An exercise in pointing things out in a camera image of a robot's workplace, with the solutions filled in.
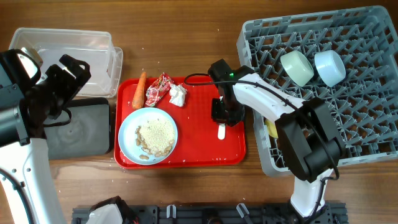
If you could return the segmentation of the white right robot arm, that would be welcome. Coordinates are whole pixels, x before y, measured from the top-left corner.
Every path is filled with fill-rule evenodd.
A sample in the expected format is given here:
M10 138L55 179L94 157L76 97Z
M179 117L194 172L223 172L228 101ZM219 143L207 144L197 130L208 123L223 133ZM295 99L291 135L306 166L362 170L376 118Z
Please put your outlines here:
M234 126L244 119L248 106L275 124L285 164L295 176L290 206L297 219L310 223L324 209L326 183L345 154L344 141L326 103L320 98L303 100L265 82L253 69L233 70L220 59L208 75L218 89L211 118Z

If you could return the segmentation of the crumpled white tissue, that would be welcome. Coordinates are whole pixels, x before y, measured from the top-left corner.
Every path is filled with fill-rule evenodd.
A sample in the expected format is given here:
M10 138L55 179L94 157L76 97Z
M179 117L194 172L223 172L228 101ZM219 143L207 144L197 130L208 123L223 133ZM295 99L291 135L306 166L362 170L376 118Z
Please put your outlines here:
M169 102L175 106L183 107L185 104L185 97L187 90L182 85L171 84L169 95Z

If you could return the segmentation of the mint green bowl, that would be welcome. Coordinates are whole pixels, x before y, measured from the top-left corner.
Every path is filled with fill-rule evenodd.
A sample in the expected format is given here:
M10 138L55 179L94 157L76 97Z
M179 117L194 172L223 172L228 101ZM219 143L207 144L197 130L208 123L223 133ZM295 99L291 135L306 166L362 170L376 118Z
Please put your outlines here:
M314 76L313 67L303 53L294 50L280 57L280 62L290 79L303 87Z

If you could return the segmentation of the grey dishwasher rack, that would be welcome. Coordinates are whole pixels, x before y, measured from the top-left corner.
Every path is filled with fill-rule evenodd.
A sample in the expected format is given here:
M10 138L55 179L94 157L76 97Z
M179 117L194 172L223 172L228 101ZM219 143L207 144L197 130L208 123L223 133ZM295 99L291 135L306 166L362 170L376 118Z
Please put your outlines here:
M247 21L237 41L241 65L297 98L327 104L347 152L341 166L397 158L397 32L385 7L368 6ZM328 87L319 76L298 86L281 56L297 50L314 62L333 50L346 78Z

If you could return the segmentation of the light blue bowl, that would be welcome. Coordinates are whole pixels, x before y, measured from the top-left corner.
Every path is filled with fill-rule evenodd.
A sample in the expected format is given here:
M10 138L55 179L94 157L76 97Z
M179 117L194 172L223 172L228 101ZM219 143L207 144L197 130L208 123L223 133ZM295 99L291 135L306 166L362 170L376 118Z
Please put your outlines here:
M317 72L328 87L333 87L345 79L345 65L334 50L316 53L314 59Z

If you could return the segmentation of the red plastic tray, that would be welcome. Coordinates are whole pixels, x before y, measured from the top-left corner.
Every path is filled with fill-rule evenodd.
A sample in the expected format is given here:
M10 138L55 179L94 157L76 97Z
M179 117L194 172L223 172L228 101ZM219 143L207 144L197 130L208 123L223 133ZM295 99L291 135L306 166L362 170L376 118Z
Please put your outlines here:
M156 104L174 119L178 130L177 145L164 161L151 166L142 166L128 159L122 152L118 139L123 121L133 113L131 106L138 79L129 79L120 84L117 93L114 159L124 169L155 169L171 167L226 166L241 162L246 155L244 124L226 127L223 140L218 138L219 125L211 118L211 102L219 98L213 85L187 86L184 107L169 102L166 94Z

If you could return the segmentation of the light blue plate with rice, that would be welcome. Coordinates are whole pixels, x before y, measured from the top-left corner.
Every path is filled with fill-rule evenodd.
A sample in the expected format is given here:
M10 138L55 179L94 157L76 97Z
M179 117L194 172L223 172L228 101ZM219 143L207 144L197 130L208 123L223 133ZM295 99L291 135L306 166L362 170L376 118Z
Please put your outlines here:
M141 108L122 122L118 146L133 163L142 166L158 164L173 153L178 141L174 119L158 108Z

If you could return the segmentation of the red snack wrapper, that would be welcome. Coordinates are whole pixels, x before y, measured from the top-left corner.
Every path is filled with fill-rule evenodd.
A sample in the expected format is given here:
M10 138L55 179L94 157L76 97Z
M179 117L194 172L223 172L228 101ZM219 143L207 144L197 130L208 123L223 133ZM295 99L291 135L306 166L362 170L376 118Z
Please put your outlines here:
M161 98L171 89L174 81L167 73L162 73L146 91L146 106L154 107Z

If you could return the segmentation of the black square bin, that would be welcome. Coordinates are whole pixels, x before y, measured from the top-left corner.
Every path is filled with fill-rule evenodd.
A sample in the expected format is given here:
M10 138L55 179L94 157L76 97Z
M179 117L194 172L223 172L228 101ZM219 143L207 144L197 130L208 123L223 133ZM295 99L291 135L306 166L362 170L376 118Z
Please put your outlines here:
M106 98L73 100L57 119L46 119L49 159L99 156L112 149L111 110Z

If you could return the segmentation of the orange carrot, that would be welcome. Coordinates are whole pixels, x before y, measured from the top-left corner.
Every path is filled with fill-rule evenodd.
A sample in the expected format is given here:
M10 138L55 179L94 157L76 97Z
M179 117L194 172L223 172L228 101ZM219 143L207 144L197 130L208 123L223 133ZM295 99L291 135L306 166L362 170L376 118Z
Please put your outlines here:
M142 72L132 99L132 108L135 110L142 108L144 105L146 78L147 78L146 72Z

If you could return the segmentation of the white plastic spoon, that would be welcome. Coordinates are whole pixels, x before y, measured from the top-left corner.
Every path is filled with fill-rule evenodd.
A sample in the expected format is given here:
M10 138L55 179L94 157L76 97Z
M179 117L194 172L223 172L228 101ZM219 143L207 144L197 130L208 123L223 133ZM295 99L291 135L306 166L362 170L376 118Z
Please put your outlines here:
M217 137L219 140L223 140L226 136L226 126L224 123L218 125L218 134Z

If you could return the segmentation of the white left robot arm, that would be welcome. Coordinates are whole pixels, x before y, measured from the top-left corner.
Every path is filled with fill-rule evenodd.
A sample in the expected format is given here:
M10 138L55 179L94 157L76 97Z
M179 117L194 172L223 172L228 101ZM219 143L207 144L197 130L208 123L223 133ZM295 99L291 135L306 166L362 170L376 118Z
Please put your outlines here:
M57 119L90 79L67 54L49 66L34 49L1 52L1 185L15 223L65 223L49 166L46 119Z

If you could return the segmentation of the yellow plastic cup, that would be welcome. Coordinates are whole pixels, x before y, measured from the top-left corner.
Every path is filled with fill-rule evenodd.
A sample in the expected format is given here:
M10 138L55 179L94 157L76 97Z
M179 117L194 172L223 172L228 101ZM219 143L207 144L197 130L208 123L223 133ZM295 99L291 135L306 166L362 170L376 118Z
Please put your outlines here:
M270 120L266 119L264 124L267 127L267 131L269 133L269 136L271 136L272 138L278 138L278 134L277 134L277 129L276 126L273 122L271 122Z

